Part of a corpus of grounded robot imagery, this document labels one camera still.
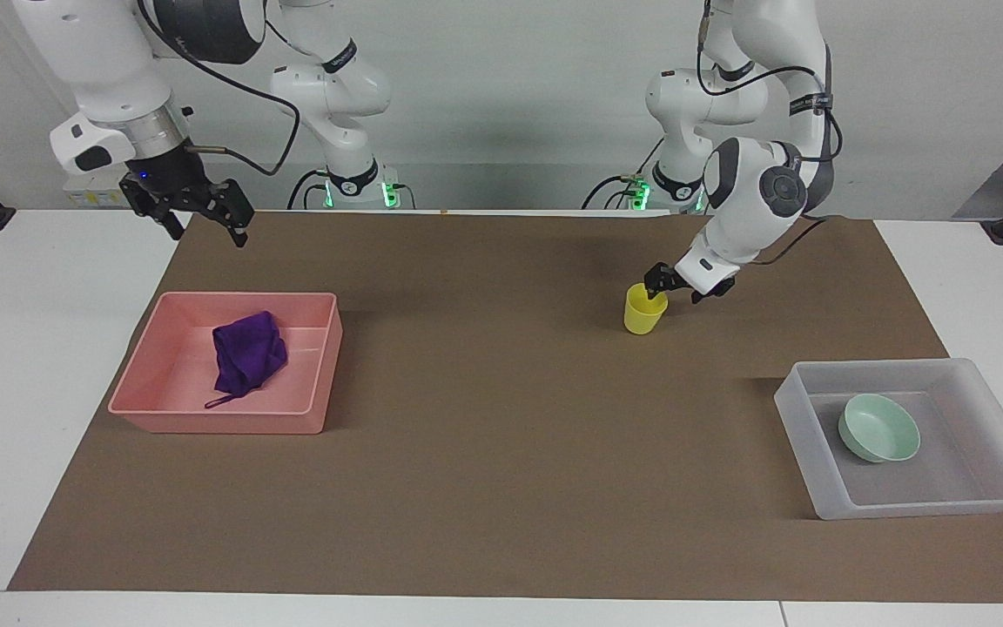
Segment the bowl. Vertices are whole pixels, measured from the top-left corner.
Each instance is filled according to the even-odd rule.
[[[855,455],[873,463],[908,460],[920,451],[920,427],[911,413],[879,393],[851,398],[839,433]]]

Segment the white table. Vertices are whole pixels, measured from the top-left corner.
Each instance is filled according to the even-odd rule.
[[[978,362],[1003,405],[1003,248],[974,225],[879,227],[947,350]],[[1003,606],[2,592],[173,250],[160,229],[127,212],[23,211],[0,234],[0,624],[11,617],[23,624],[93,624],[99,616],[103,624],[193,626],[1003,622]],[[28,423],[16,419],[23,415]]]

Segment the translucent storage box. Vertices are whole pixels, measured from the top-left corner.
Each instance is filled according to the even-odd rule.
[[[912,413],[915,457],[869,463],[843,444],[839,419],[862,392]],[[819,518],[1003,512],[1003,409],[971,360],[801,361],[775,403]]]

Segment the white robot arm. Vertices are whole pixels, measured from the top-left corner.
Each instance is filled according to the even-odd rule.
[[[64,170],[78,175],[124,163],[128,175],[120,187],[135,214],[154,219],[180,239],[183,227],[173,211],[199,212],[226,227],[236,245],[243,246],[254,208],[238,182],[209,182],[200,158],[234,153],[193,145],[185,119],[191,109],[176,107],[154,56],[172,56],[180,47],[179,55],[193,61],[246,63],[266,36],[266,0],[12,1],[25,31],[53,72],[71,87],[79,106],[78,114],[50,134],[53,153]],[[298,104],[247,89],[295,106],[298,118],[321,138],[332,182],[338,183],[341,176],[346,183],[338,189],[349,189],[355,182],[354,196],[369,198],[373,187],[358,176],[370,168],[383,169],[370,153],[366,132],[349,119],[337,123],[337,115],[385,110],[387,81],[354,55],[353,43],[334,20],[333,3],[281,4],[294,47],[320,60],[323,74],[315,76],[307,67],[275,72],[274,86],[280,83],[278,76],[296,76],[287,94]],[[311,80],[301,80],[303,76]],[[260,170],[273,175],[278,168]]]
[[[354,120],[389,107],[389,79],[358,55],[332,0],[281,0],[281,12],[290,46],[317,64],[276,69],[270,92],[300,108],[304,126],[323,147],[331,183],[327,206],[395,206],[397,175],[374,158],[366,131]]]
[[[708,24],[711,19],[709,1],[705,5],[708,13],[700,28],[700,58],[702,52],[709,53],[711,50],[705,44],[709,25],[717,27],[712,32],[719,36],[722,48],[743,50],[749,59],[768,68],[768,72],[753,74],[752,67],[748,71],[745,71],[748,66],[735,68],[736,72],[744,71],[744,78],[737,82],[744,84],[744,88],[722,88],[713,76],[709,80],[703,76],[702,86],[696,79],[693,89],[691,86],[682,88],[684,94],[691,95],[681,96],[680,102],[704,102],[709,98],[711,108],[707,117],[696,119],[747,122],[748,119],[744,118],[753,111],[745,102],[755,104],[755,97],[742,95],[735,100],[728,98],[743,89],[760,86],[760,79],[764,76],[779,75],[790,99],[788,113],[792,137],[790,141],[732,137],[708,155],[701,182],[686,183],[693,189],[682,200],[694,198],[697,191],[701,196],[696,206],[713,209],[714,218],[709,220],[692,242],[691,249],[674,267],[657,263],[645,275],[650,298],[661,291],[686,287],[694,290],[693,301],[696,302],[703,297],[727,293],[737,271],[754,261],[761,250],[776,242],[800,215],[818,207],[833,184],[831,160],[837,151],[831,151],[830,131],[831,126],[837,130],[837,124],[830,112],[830,52],[819,31],[815,0],[733,1],[732,13],[729,13],[732,43],[724,35],[727,13],[716,12],[714,16],[720,19]],[[714,53],[715,59],[721,56],[721,52]],[[732,52],[728,52],[725,58],[733,63],[740,60]],[[725,68],[722,63],[719,60],[717,72],[732,78],[731,72],[735,70]],[[696,73],[703,75],[701,68],[696,69]],[[716,112],[721,110],[733,112]],[[662,123],[668,129],[669,124],[665,120]],[[705,142],[697,137],[688,137],[686,141]],[[688,159],[680,159],[682,151],[674,150],[677,142],[670,143],[673,147],[670,154],[676,158],[673,163],[677,166],[689,163]],[[665,154],[661,154],[661,161],[653,169],[653,182],[669,192],[657,178],[664,172],[662,164]],[[697,151],[692,153],[690,161],[697,161]],[[671,190],[673,202],[682,202],[681,198],[676,198],[674,191],[676,188]]]
[[[708,91],[721,91],[760,74],[733,39],[731,4],[732,0],[721,0],[709,20],[703,53],[714,60],[713,69],[665,70],[649,82],[645,104],[664,129],[660,154],[646,172],[652,207],[684,210],[696,206],[703,168],[714,149],[697,126],[752,122],[768,103],[764,82],[753,82],[727,95],[708,94],[700,87],[700,77],[708,84]]]

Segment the plastic cup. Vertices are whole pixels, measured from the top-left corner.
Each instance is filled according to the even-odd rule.
[[[668,309],[667,294],[657,294],[656,298],[650,300],[648,290],[644,289],[644,283],[637,283],[625,293],[625,328],[629,329],[630,333],[643,336],[657,325],[666,309]]]

